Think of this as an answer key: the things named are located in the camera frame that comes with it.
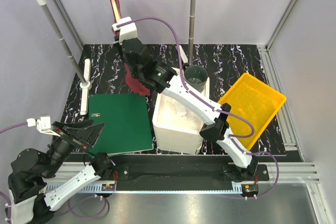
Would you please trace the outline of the maroon tank top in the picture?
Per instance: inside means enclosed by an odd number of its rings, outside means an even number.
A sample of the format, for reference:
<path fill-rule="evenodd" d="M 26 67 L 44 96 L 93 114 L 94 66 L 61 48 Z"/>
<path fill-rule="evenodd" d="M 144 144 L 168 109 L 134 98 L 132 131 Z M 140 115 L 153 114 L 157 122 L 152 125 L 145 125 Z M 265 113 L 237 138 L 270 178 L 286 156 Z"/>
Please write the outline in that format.
<path fill-rule="evenodd" d="M 127 63 L 124 62 L 124 67 L 126 69 L 126 77 L 125 81 L 126 84 L 129 86 L 132 92 L 137 93 L 141 96 L 149 96 L 150 90 L 146 88 L 139 80 L 132 77 L 131 71 L 127 65 Z"/>

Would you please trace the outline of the beige wooden clothes hanger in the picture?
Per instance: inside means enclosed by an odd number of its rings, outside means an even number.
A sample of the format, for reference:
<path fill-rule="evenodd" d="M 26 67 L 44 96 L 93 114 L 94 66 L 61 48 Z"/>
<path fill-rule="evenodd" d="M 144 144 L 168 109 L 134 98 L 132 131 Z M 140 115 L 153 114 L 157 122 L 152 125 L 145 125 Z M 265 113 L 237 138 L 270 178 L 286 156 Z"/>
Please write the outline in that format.
<path fill-rule="evenodd" d="M 114 15 L 114 21 L 117 23 L 122 17 L 120 13 L 120 2 L 119 0 L 110 0 L 113 15 Z"/>

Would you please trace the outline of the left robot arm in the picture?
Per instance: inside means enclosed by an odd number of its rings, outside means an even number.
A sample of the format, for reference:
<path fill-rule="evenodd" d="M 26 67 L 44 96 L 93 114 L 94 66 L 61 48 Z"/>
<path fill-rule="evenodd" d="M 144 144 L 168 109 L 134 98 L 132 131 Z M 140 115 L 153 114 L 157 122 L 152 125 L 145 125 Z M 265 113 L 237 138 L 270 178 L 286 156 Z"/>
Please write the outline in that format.
<path fill-rule="evenodd" d="M 105 124 L 85 120 L 74 124 L 51 122 L 48 115 L 27 119 L 29 127 L 55 136 L 47 152 L 33 148 L 21 151 L 11 163 L 8 177 L 9 199 L 5 209 L 10 223 L 47 223 L 73 195 L 97 180 L 113 175 L 114 164 L 107 153 L 94 154 L 89 163 L 67 182 L 48 193 L 45 179 L 55 177 L 75 148 L 92 148 Z"/>

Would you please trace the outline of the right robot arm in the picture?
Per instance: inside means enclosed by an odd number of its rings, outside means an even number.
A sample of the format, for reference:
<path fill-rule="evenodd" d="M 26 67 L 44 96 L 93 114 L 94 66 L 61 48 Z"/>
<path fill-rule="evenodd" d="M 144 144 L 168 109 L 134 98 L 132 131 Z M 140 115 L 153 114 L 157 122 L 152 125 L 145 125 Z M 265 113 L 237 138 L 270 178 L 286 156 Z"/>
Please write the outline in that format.
<path fill-rule="evenodd" d="M 138 38 L 119 42 L 119 52 L 131 78 L 150 91 L 163 94 L 194 112 L 202 121 L 200 136 L 218 144 L 232 159 L 235 168 L 227 176 L 235 182 L 250 180 L 257 174 L 258 159 L 239 141 L 227 121 L 231 106 L 210 100 L 183 80 L 169 65 L 155 61 Z"/>

